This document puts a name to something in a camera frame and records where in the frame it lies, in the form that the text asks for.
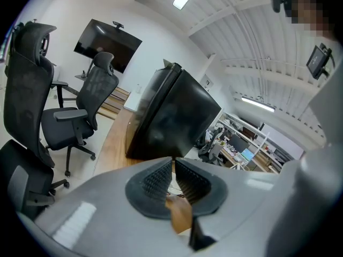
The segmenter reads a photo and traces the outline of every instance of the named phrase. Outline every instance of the wooden panel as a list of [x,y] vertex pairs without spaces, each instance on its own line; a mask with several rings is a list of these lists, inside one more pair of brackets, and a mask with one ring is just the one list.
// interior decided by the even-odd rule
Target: wooden panel
[[116,87],[116,89],[114,91],[120,92],[120,93],[122,93],[124,95],[127,95],[127,96],[130,95],[129,92],[127,92],[127,91],[125,91],[125,90],[123,90],[122,88],[119,88],[119,87]]
[[116,103],[121,104],[121,105],[125,104],[125,101],[126,101],[124,99],[121,99],[121,98],[113,95],[113,94],[108,96],[108,98],[106,100],[111,100],[112,102],[116,102]]
[[115,99],[114,97],[110,96],[108,97],[104,103],[110,105],[111,107],[117,108],[118,110],[121,110],[124,106],[124,101],[119,102],[118,99]]
[[126,158],[125,154],[126,128],[132,114],[133,112],[122,109],[117,115],[103,143],[94,175],[142,162],[142,160]]
[[107,118],[110,118],[112,120],[115,120],[116,117],[117,117],[117,114],[115,114],[114,112],[109,111],[109,110],[107,110],[105,108],[100,108],[97,113],[100,114],[100,115],[103,115],[103,116],[105,116]]
[[117,87],[117,88],[112,92],[111,95],[113,95],[113,96],[115,96],[115,97],[117,97],[117,98],[120,98],[120,99],[126,101],[126,99],[129,97],[130,94],[124,94],[124,93],[122,93],[122,89]]
[[120,109],[118,108],[115,108],[115,107],[112,107],[111,105],[109,104],[106,104],[106,103],[103,103],[101,105],[102,108],[105,108],[105,109],[108,109],[110,110],[111,112],[115,113],[115,114],[118,114],[120,112]]

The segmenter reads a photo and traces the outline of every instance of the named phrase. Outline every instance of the white wall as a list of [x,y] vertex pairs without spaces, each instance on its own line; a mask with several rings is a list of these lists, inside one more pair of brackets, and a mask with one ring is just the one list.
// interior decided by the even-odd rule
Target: white wall
[[277,130],[273,129],[272,127],[264,124],[262,128],[262,132],[264,134],[269,133],[269,138],[283,148],[290,156],[294,159],[300,159],[301,155],[303,154],[304,150],[299,147],[296,143],[291,141],[291,139],[287,138]]
[[220,62],[220,58],[218,56],[214,57],[212,63],[206,70],[206,75],[213,82],[213,86],[209,93],[217,101],[218,105],[221,106],[226,113],[235,112],[235,100],[233,99],[229,89],[224,86],[226,78],[225,67]]
[[[20,22],[25,24],[33,19],[37,19],[37,22],[41,22],[41,18],[51,1],[52,0],[29,0],[17,17],[15,24]],[[0,87],[6,85],[7,78],[4,71],[5,63],[0,63]]]
[[[127,91],[142,85],[142,91],[155,70],[163,67],[163,59],[179,63],[196,79],[206,62],[206,56],[174,24],[148,7],[130,0],[53,0],[47,8],[42,22],[54,25],[47,58],[61,66],[59,80],[80,90],[82,82],[75,75],[87,71],[87,57],[73,52],[83,30],[91,19],[108,24],[113,20],[122,23],[125,31],[142,40],[124,74],[116,72],[119,86]],[[211,72],[211,79],[216,73]],[[229,109],[230,100],[219,93],[214,99]]]

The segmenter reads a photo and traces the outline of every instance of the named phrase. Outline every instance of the computer monitor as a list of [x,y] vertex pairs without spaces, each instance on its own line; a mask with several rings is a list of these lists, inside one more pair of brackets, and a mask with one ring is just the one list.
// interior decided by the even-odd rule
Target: computer monitor
[[229,144],[240,153],[249,147],[249,144],[240,137],[238,137],[236,134],[232,135]]
[[247,148],[242,152],[242,155],[248,161],[251,161],[251,159],[253,158],[253,153],[250,150],[248,150]]
[[306,64],[313,78],[318,79],[320,75],[323,73],[323,67],[326,65],[327,61],[329,60],[330,54],[331,54],[331,49],[329,49],[328,52],[325,53],[323,49],[315,46],[310,56],[310,59],[308,60]]

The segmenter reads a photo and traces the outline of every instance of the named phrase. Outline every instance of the wooden desk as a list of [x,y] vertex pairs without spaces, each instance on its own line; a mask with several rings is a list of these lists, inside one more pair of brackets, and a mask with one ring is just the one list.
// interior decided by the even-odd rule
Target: wooden desk
[[142,160],[127,158],[125,154],[126,128],[132,114],[133,112],[127,109],[122,109],[118,113],[103,143],[94,175],[142,162]]
[[[118,113],[103,143],[94,175],[142,162],[142,160],[127,158],[125,154],[126,129],[132,114],[132,111],[124,108]],[[192,208],[186,199],[177,196],[168,197],[166,206],[171,211],[172,225],[177,233],[191,227]]]
[[230,155],[230,153],[227,152],[225,149],[222,149],[220,152],[221,152],[222,155],[224,155],[224,157],[225,157],[227,160],[229,160],[229,161],[231,162],[232,166],[238,164],[238,162],[236,162],[236,161],[233,159],[233,157]]

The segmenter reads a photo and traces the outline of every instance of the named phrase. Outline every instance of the floor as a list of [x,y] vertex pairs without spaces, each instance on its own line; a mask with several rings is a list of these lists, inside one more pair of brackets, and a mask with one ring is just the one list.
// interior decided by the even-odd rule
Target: floor
[[[59,108],[57,99],[54,99],[54,95],[56,94],[55,91],[51,91],[49,94],[49,98],[47,99],[46,105],[44,109],[51,109],[51,108]],[[74,98],[75,95],[63,91],[63,97],[65,98]],[[4,101],[4,89],[0,89],[0,148],[12,137],[7,133],[4,123],[3,123],[3,101]],[[76,107],[75,101],[65,101],[64,102],[65,107]],[[89,150],[95,152],[96,159],[94,161],[91,160],[91,156],[89,154],[86,154],[84,152],[79,151],[78,149],[72,148],[71,155],[70,155],[70,172],[71,176],[70,178],[65,177],[64,171],[65,171],[65,163],[66,163],[66,151],[67,148],[52,151],[50,150],[50,155],[53,161],[55,162],[54,170],[54,182],[67,179],[70,183],[69,189],[60,186],[56,189],[56,196],[55,199],[58,200],[67,193],[74,190],[76,187],[84,183],[85,181],[89,180],[94,175],[94,170],[96,163],[98,161],[98,156],[100,154],[100,150],[102,148],[102,145],[106,139],[106,136],[113,124],[113,120],[109,119],[105,116],[102,116],[100,114],[96,115],[96,121],[98,122],[99,129],[94,132],[94,135],[86,139],[86,148]],[[42,129],[40,131],[40,138],[41,143],[46,146],[47,143],[45,141]]]
[[191,148],[191,150],[185,155],[185,158],[193,159],[193,160],[199,160],[201,159],[198,156],[199,149],[197,148]]

